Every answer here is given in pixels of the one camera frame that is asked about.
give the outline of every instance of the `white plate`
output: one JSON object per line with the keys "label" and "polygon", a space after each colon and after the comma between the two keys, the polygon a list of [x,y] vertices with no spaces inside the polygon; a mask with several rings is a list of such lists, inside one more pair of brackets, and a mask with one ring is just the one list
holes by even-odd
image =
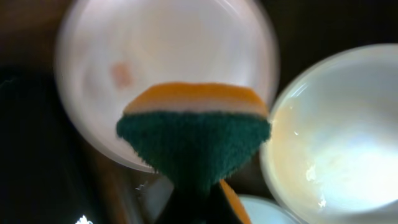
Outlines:
{"label": "white plate", "polygon": [[275,41],[252,0],[77,1],[58,40],[57,84],[84,138],[109,158],[150,172],[116,137],[123,108],[162,82],[250,86],[271,103]]}
{"label": "white plate", "polygon": [[290,214],[276,204],[259,197],[240,195],[239,199],[252,224],[296,224]]}
{"label": "white plate", "polygon": [[309,223],[398,222],[398,45],[332,56],[277,100],[262,169]]}

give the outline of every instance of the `white bowl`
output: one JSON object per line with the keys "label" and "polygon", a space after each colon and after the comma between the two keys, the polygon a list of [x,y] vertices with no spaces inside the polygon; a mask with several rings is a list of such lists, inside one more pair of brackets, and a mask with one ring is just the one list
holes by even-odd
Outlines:
{"label": "white bowl", "polygon": [[319,62],[270,121],[261,160],[279,203],[308,223],[398,222],[398,45]]}
{"label": "white bowl", "polygon": [[116,137],[123,108],[175,81],[249,86],[271,103],[277,57],[264,16],[252,0],[77,1],[58,40],[63,105],[97,150],[150,172]]}
{"label": "white bowl", "polygon": [[254,196],[240,195],[239,199],[252,224],[296,224],[297,220],[276,204]]}

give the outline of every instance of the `kitchen sponge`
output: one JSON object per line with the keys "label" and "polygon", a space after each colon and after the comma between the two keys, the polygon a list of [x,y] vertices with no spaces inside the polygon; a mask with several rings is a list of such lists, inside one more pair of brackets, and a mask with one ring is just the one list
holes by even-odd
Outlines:
{"label": "kitchen sponge", "polygon": [[126,107],[117,133],[176,189],[208,195],[269,138],[266,115],[248,88],[166,83]]}

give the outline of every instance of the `yellow sponge layer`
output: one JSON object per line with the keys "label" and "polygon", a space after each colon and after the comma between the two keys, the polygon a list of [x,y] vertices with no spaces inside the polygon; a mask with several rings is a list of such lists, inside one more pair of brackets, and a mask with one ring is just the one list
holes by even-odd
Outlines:
{"label": "yellow sponge layer", "polygon": [[249,215],[246,213],[246,210],[235,191],[225,182],[225,180],[220,180],[220,185],[236,216],[238,216],[243,224],[251,224]]}
{"label": "yellow sponge layer", "polygon": [[164,83],[150,87],[126,106],[124,114],[151,111],[222,111],[266,117],[268,109],[250,88],[218,83]]}

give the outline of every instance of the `green scrubber pad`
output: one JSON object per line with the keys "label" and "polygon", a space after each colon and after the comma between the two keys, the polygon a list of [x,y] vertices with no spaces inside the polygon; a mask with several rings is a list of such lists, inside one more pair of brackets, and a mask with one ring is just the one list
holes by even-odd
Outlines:
{"label": "green scrubber pad", "polygon": [[261,116],[155,111],[125,114],[117,133],[182,192],[207,194],[270,136]]}

